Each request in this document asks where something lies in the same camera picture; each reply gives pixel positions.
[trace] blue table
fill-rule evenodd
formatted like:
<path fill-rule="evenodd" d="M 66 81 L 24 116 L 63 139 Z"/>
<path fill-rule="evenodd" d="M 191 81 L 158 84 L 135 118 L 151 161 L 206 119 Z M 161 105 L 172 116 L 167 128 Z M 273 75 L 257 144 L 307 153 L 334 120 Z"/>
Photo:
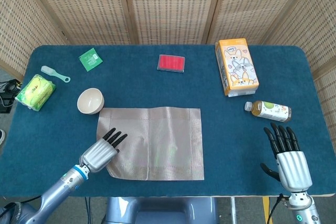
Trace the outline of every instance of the blue table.
<path fill-rule="evenodd" d="M 104 169 L 91 174 L 76 196 L 277 195 L 285 190 L 259 167 L 276 163 L 263 127 L 270 120 L 244 111 L 246 101 L 292 107 L 284 124 L 297 134 L 313 186 L 309 193 L 335 193 L 336 159 L 304 52 L 292 46 L 250 46 L 260 87 L 254 95 L 223 94 L 213 45 L 95 46 L 103 63 L 86 72 L 78 57 L 92 46 L 41 46 L 30 58 L 24 85 L 38 73 L 56 84 L 40 112 L 17 106 L 0 158 L 0 195 L 34 196 L 78 163 L 96 141 L 98 114 L 77 110 L 79 94 L 100 89 L 108 108 L 175 106 L 200 108 L 204 181 L 120 180 Z M 185 72 L 157 71 L 159 54 L 184 56 Z M 47 65 L 69 83 L 40 72 Z"/>

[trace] wicker panel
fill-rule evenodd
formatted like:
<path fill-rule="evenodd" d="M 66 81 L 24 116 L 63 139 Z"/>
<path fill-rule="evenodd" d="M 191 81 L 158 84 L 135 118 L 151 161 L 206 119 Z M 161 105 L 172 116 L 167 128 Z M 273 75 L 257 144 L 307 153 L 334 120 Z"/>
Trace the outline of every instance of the wicker panel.
<path fill-rule="evenodd" d="M 336 68 L 316 80 L 315 85 L 331 140 L 336 150 Z"/>
<path fill-rule="evenodd" d="M 121 0 L 44 0 L 75 44 L 129 44 Z"/>
<path fill-rule="evenodd" d="M 336 57 L 336 0 L 299 0 L 268 44 L 297 45 L 312 71 Z"/>
<path fill-rule="evenodd" d="M 247 38 L 258 44 L 288 0 L 220 0 L 208 42 Z"/>
<path fill-rule="evenodd" d="M 141 44 L 200 44 L 211 0 L 132 0 Z"/>
<path fill-rule="evenodd" d="M 0 60 L 21 79 L 34 48 L 65 44 L 35 0 L 0 0 Z"/>

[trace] red card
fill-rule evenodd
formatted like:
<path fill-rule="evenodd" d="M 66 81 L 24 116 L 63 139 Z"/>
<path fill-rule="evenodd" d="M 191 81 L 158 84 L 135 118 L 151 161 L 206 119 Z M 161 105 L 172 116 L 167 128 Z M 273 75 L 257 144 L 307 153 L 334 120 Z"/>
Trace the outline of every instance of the red card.
<path fill-rule="evenodd" d="M 160 55 L 158 70 L 184 72 L 184 60 L 182 56 Z"/>

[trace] robotic hand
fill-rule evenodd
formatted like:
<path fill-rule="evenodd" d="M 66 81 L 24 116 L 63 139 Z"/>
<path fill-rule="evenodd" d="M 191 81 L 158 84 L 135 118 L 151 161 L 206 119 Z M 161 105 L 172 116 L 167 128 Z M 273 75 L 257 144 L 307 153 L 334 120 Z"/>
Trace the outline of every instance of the robotic hand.
<path fill-rule="evenodd" d="M 80 185 L 88 180 L 89 173 L 102 170 L 119 153 L 116 146 L 127 134 L 117 132 L 111 136 L 116 128 L 111 129 L 103 138 L 95 142 L 79 158 L 79 165 L 75 165 L 65 173 L 52 187 L 41 196 L 41 207 L 36 211 L 25 202 L 8 204 L 5 209 L 0 208 L 0 224 L 40 224 L 45 223 L 51 213 Z"/>
<path fill-rule="evenodd" d="M 287 127 L 285 130 L 281 125 L 271 123 L 274 135 L 268 128 L 264 128 L 276 159 L 279 172 L 269 169 L 264 163 L 260 166 L 263 171 L 281 182 L 282 186 L 289 192 L 289 205 L 284 204 L 292 210 L 297 224 L 321 224 L 313 198 L 307 194 L 308 188 L 312 185 L 306 157 L 302 151 L 293 130 Z"/>

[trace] beige cloth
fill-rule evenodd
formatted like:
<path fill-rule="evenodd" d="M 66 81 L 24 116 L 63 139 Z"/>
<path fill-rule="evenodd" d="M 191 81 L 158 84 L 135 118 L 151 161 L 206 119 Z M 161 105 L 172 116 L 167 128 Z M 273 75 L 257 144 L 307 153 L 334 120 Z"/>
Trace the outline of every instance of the beige cloth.
<path fill-rule="evenodd" d="M 102 109 L 97 139 L 113 127 L 128 136 L 107 166 L 112 177 L 204 180 L 200 109 Z"/>

